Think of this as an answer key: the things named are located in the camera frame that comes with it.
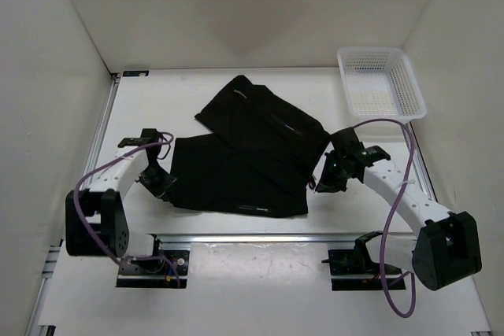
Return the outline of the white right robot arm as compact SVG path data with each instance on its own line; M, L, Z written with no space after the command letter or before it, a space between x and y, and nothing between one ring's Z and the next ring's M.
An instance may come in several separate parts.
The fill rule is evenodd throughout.
M337 131L330 140L334 149L325 155L316 191L345 191L347 181L357 179L389 205L396 204L396 215L415 236L407 240L384 238L379 231L364 234L355 240L352 253L338 260L342 269L370 273L383 261L413 273L432 291L481 271L477 225L469 213L452 212L407 183L390 155L379 146L365 147L353 128Z

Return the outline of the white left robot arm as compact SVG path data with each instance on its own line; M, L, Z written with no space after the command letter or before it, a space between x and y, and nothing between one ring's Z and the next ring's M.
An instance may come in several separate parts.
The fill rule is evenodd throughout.
M154 234L128 228L123 200L133 184L141 184L162 201L176 178L159 164L162 147L174 137L166 131L144 129L137 138L123 138L116 156L78 180L65 199L65 245L73 257L109 257L138 262L148 273L160 271L165 254Z

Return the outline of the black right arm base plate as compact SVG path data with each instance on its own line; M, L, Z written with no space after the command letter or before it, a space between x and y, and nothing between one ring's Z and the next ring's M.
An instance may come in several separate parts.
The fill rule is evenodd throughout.
M381 231L364 234L351 249L330 249L322 264L329 266L332 291L382 290L380 266L369 256L366 243L380 237Z

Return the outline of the black shorts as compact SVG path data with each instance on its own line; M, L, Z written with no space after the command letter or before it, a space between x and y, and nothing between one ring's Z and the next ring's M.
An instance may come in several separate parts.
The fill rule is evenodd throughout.
M245 76L233 78L195 118L209 134L176 139L173 206L272 218L307 214L306 189L329 139L318 120Z

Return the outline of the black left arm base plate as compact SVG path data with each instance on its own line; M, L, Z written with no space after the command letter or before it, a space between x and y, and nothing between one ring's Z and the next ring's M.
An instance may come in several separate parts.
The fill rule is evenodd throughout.
M129 289L185 289L190 266L190 246L156 238L154 257L122 260L116 287Z

